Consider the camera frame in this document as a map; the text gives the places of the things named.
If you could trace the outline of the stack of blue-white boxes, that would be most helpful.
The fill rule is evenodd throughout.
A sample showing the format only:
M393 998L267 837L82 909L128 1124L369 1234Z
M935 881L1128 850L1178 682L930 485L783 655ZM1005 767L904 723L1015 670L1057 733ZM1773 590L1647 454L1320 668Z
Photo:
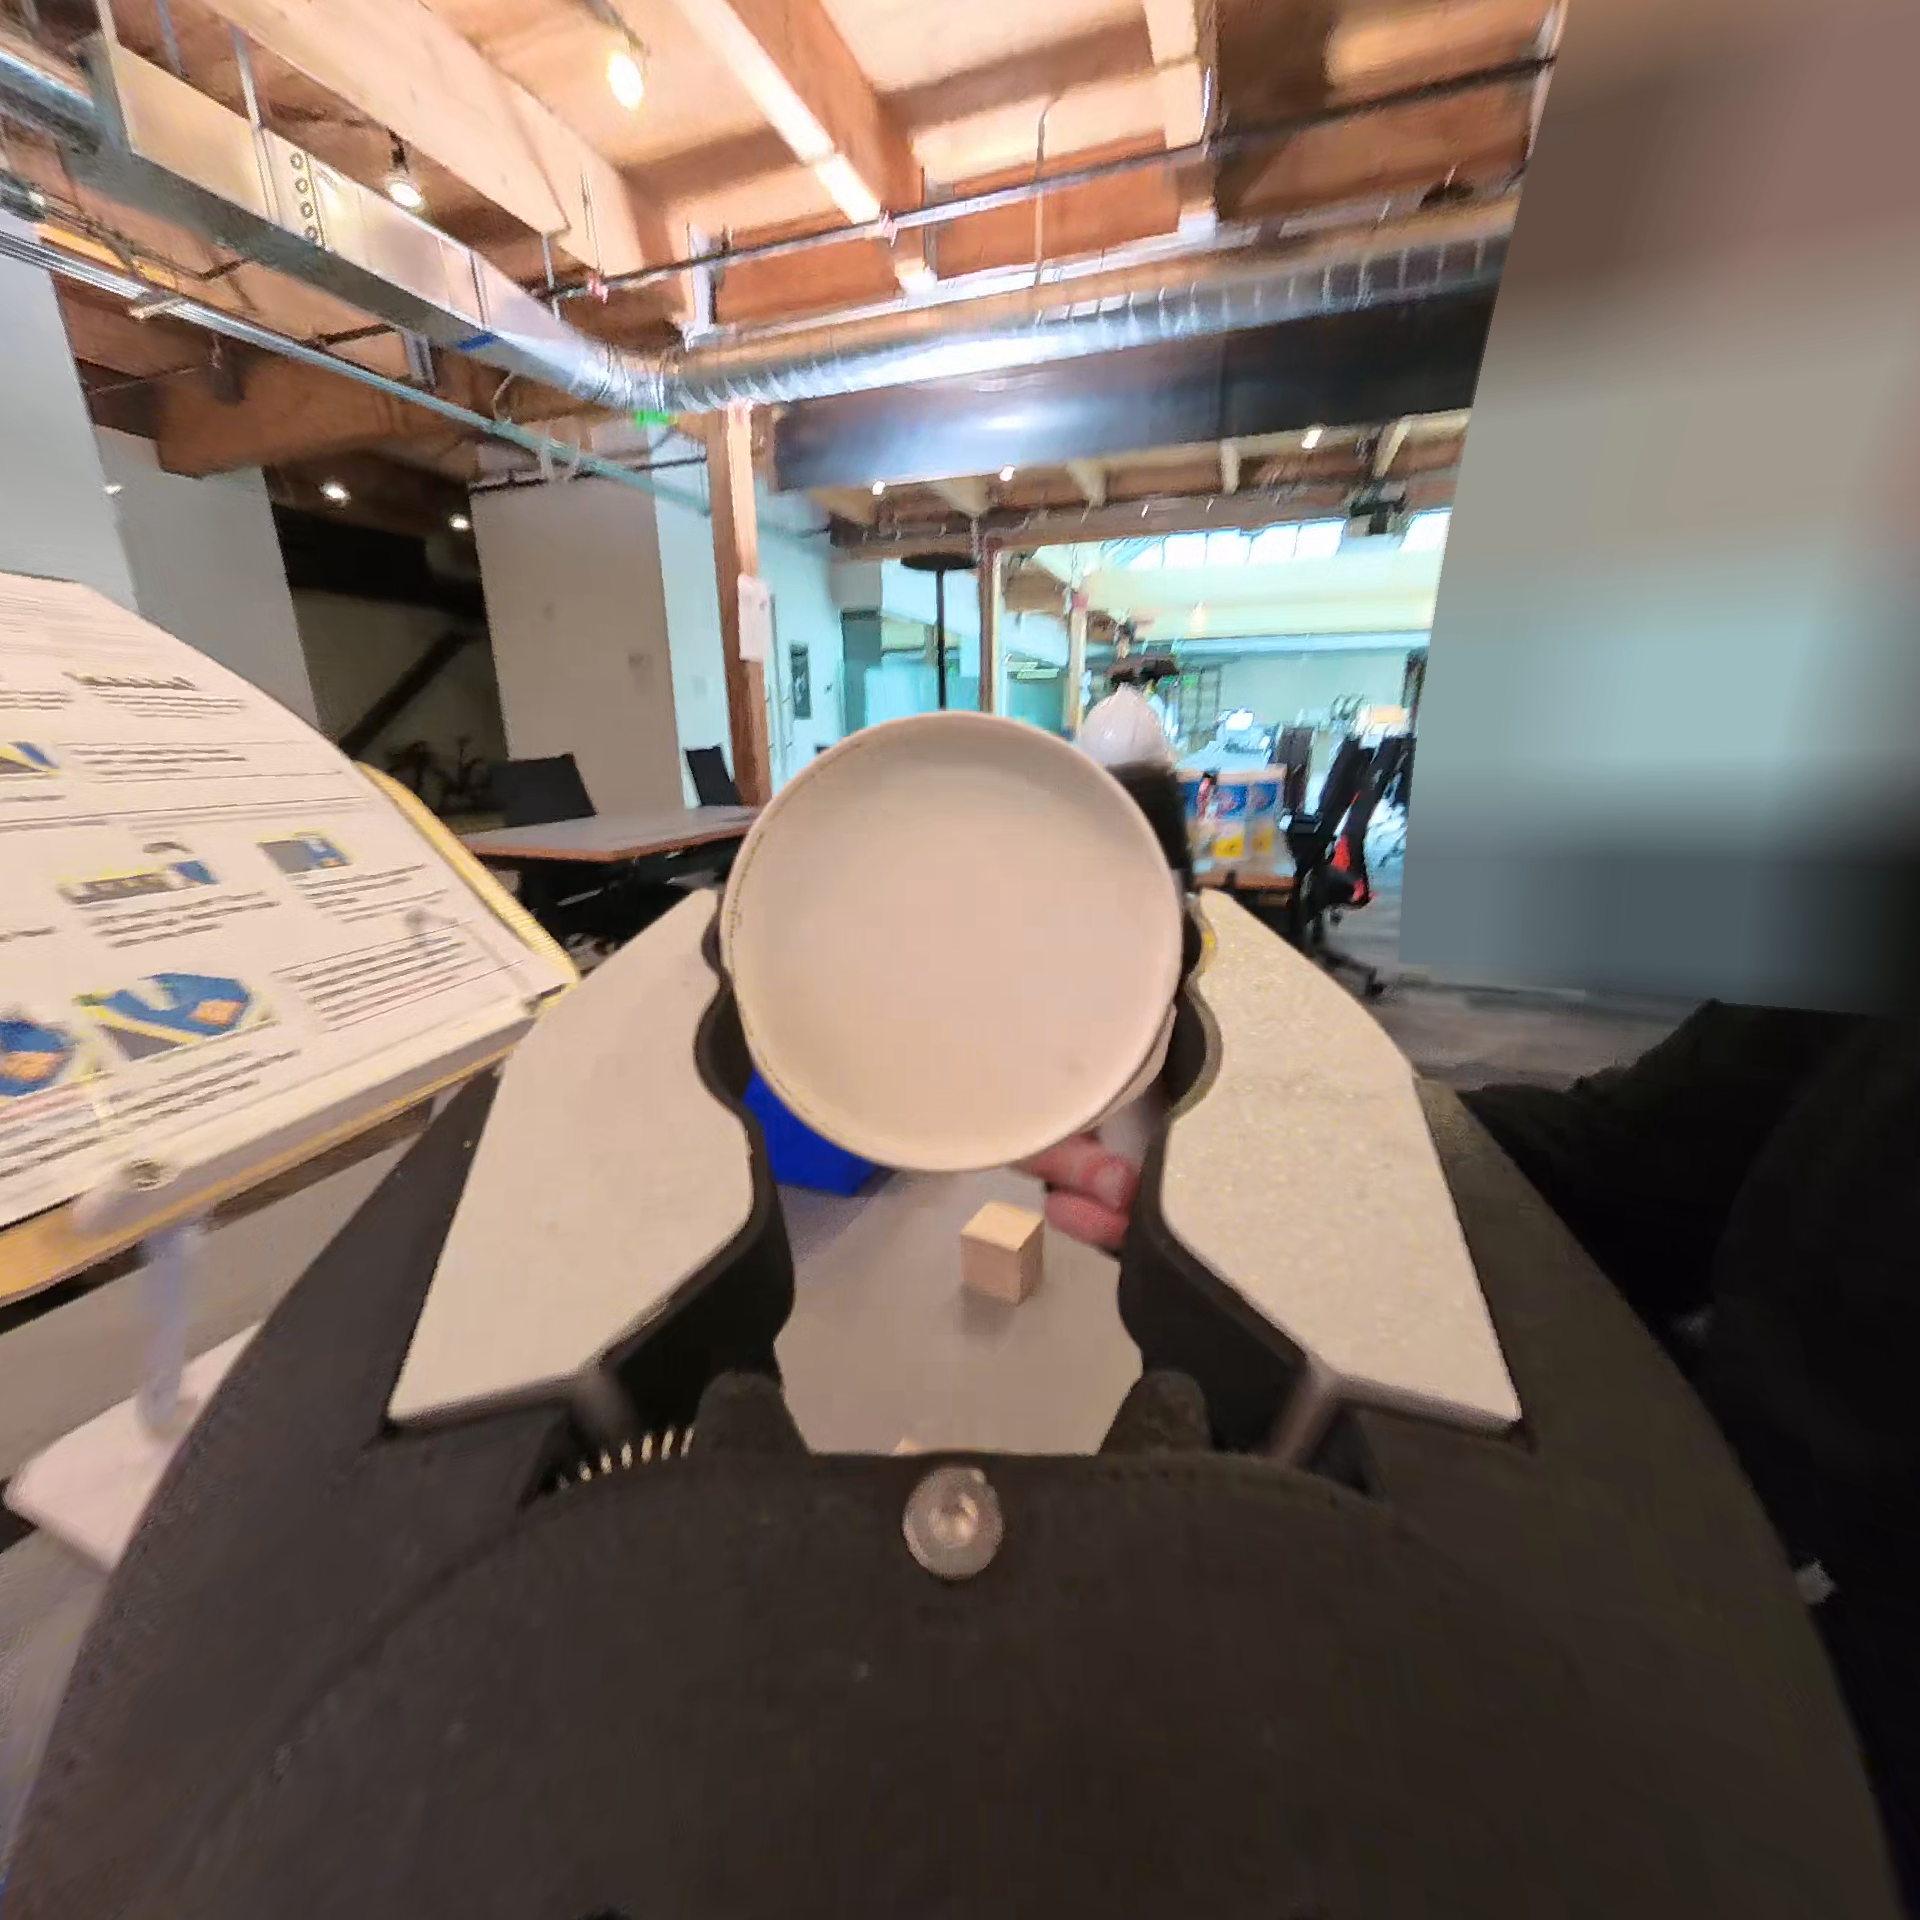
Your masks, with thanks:
M1272 873L1280 860L1288 767L1186 766L1178 775L1192 863L1200 873Z

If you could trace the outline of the black floor lamp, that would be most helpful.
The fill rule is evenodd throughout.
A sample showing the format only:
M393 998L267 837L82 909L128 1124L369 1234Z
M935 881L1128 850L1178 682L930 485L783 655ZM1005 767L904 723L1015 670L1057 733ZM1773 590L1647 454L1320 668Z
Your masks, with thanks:
M935 685L935 709L937 710L975 710L977 709L977 692L967 694L963 690L963 668L950 661L954 653L951 646L951 619L950 619L950 586L955 575L967 583L975 583L977 566L973 563L963 563L959 553L937 551L937 549L920 549L909 553L901 561L904 569L930 583L934 590L934 622L930 622L930 641L928 641L928 661L934 670L934 685Z

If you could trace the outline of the blue container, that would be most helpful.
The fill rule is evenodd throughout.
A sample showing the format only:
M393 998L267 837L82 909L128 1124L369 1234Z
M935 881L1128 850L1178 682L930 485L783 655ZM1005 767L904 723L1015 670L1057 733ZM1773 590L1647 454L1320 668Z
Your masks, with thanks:
M787 1109L761 1073L752 1073L743 1105L758 1118L779 1187L854 1197L882 1175L874 1161L822 1135Z

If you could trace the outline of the white paper cup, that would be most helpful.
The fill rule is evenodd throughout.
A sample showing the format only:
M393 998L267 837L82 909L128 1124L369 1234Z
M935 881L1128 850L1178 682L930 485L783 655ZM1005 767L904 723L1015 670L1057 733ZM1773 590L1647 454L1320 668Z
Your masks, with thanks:
M783 787L719 948L759 1077L811 1131L882 1167L1001 1167L1144 1090L1185 980L1185 887L1113 770L935 710Z

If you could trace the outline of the wooden post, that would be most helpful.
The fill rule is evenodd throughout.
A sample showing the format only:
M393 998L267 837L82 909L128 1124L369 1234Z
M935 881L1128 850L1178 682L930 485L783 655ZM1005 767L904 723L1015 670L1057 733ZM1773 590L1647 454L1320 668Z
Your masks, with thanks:
M775 790L767 685L775 617L761 575L752 410L731 402L709 415L705 444L731 770L741 802L761 807Z

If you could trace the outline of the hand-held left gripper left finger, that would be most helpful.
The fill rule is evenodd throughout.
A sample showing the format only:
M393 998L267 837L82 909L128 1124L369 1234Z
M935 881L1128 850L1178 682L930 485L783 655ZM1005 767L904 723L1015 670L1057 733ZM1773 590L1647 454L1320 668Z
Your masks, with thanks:
M504 1065L400 1363L398 1429L555 1409L589 1449L726 1449L779 1403L798 1297L696 892Z

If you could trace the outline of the rectangular metal duct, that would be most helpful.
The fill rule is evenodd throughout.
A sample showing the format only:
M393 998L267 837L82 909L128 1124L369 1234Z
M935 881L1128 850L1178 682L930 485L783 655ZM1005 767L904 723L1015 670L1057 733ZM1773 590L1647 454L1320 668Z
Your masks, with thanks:
M95 39L73 71L8 31L2 98L110 202L374 319L591 406L694 410L658 367L571 329L480 254L115 42Z

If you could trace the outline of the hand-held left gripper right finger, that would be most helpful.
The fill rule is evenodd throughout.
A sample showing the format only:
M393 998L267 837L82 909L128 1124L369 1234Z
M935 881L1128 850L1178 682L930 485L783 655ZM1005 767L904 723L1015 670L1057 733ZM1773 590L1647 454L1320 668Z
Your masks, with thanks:
M1521 1394L1416 1073L1355 996L1240 901L1192 901L1169 1109L1119 1307L1190 1379L1216 1449L1306 1463L1341 1415L1512 1433Z

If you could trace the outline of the printed instruction sheet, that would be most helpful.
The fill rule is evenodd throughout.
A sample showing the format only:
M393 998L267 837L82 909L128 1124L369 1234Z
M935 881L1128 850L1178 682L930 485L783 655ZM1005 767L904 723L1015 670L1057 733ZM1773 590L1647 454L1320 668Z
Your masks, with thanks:
M510 935L326 735L78 583L2 590L2 1222L509 1011Z

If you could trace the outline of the wooden sheet board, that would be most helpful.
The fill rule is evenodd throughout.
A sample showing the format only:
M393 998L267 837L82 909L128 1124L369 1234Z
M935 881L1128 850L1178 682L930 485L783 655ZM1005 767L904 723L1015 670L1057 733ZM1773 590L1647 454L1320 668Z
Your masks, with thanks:
M421 1113L429 1101L501 1065L543 1011L577 980L577 970L514 902L474 852L392 778L367 770L467 898L513 942L509 1011L456 1023L441 1039L371 1089L313 1095L301 1116L219 1153L135 1153L78 1197L5 1228L5 1306L78 1281L169 1230L317 1182L339 1161L371 1153L374 1141Z

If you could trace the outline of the long office table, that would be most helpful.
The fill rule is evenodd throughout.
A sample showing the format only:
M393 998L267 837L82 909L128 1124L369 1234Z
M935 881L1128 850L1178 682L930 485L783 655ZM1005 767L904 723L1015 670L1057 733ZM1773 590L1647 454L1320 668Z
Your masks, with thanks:
M625 867L642 860L739 849L759 819L758 807L667 807L639 814L594 814L579 821L471 831L467 850L490 863L569 862Z

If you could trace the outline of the small wooden cube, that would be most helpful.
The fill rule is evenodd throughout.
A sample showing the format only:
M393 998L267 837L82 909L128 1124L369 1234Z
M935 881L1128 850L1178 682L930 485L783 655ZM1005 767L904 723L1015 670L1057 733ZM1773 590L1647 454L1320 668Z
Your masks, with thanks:
M1022 1306L1046 1277L1046 1217L991 1202L973 1213L959 1241L963 1289L997 1306Z

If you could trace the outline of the white dome-shaped object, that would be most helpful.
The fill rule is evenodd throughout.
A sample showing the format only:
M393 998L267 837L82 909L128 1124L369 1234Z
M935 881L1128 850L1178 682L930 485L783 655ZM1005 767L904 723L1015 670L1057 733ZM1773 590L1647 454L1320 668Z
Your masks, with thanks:
M1119 684L1096 701L1080 723L1074 745L1109 772L1169 770L1178 761L1162 713L1139 684Z

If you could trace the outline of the person's black clothing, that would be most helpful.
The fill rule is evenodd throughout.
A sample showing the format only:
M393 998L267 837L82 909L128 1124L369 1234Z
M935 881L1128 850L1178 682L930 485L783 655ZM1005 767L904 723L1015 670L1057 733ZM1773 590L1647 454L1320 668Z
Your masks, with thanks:
M1663 1339L1781 1538L1917 1916L1918 1027L1706 1001L1461 1105Z

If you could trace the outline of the person's right hand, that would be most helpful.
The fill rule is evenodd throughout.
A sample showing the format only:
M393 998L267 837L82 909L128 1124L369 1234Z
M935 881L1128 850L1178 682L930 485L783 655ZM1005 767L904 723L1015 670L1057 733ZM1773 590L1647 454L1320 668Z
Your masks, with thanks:
M1131 1228L1142 1161L1097 1135L1072 1135L1015 1166L1042 1189L1053 1230L1104 1258L1119 1258Z

